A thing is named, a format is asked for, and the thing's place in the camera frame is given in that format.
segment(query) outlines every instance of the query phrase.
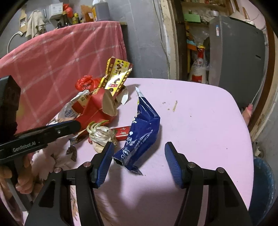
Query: hand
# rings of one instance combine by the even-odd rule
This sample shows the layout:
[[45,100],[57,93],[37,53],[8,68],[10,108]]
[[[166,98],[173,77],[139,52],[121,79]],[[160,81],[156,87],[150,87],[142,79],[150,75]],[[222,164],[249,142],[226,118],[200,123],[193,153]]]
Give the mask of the hand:
[[[5,179],[11,178],[12,172],[7,166],[0,166],[0,184],[2,185],[4,195],[7,200],[12,197]],[[33,190],[38,193],[41,189],[40,184],[34,185],[34,177],[32,175],[32,166],[28,156],[23,158],[23,169],[18,175],[18,183],[16,184],[16,189],[22,194],[30,194]]]
[[16,189],[21,194],[30,194],[34,188],[34,178],[32,175],[32,166],[28,156],[23,158],[23,168],[18,175],[18,183]]

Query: bottle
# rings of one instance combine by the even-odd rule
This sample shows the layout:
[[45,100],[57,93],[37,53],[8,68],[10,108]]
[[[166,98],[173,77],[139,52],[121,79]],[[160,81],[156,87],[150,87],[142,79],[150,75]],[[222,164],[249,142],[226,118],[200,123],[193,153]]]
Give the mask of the bottle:
[[95,22],[111,20],[108,3],[105,1],[99,1],[99,3],[93,4],[92,12]]
[[58,21],[58,23],[57,23],[57,28],[58,28],[58,29],[59,29],[59,28],[63,28],[63,25],[62,25],[60,19],[57,19],[56,21]]
[[78,13],[75,13],[75,14],[74,14],[74,17],[76,17],[76,18],[77,18],[78,23],[79,23],[79,24],[81,24],[81,21],[80,21],[80,19],[79,19],[79,15],[78,15]]
[[75,16],[72,18],[72,25],[74,24],[78,24],[78,20]]
[[67,11],[63,11],[63,20],[64,20],[64,27],[71,26]]

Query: wooden shelf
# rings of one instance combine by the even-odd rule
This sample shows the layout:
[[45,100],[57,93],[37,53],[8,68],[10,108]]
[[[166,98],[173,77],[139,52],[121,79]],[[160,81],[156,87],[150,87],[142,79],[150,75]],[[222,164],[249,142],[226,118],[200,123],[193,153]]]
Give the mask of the wooden shelf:
[[215,9],[215,10],[218,10],[218,11],[224,11],[226,12],[227,11],[227,8],[226,7],[223,7],[223,6],[216,6],[216,5],[212,5],[212,4],[205,4],[205,3],[198,3],[198,2],[182,2],[181,1],[181,5],[182,7],[186,7],[186,8],[189,8],[189,7],[204,7],[204,8],[209,8],[209,9]]
[[204,24],[204,23],[194,23],[194,22],[188,22],[186,21],[186,23],[188,23],[189,26],[194,26],[194,27],[200,27],[200,28],[208,28],[208,24]]

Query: white bag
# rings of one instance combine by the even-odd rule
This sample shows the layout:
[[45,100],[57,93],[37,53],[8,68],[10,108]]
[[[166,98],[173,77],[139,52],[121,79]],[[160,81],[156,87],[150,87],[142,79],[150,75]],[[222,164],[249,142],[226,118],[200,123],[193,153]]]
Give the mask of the white bag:
[[191,66],[188,81],[205,84],[207,81],[205,49],[198,49],[198,57]]

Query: red checkered cloth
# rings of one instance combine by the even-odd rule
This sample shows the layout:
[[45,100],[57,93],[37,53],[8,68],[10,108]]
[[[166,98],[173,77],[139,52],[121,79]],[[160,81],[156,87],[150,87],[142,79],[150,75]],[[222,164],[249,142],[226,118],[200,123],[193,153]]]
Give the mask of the red checkered cloth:
[[0,77],[21,87],[18,132],[47,124],[78,93],[76,81],[103,77],[112,56],[127,60],[120,23],[104,21],[47,32],[0,59]]

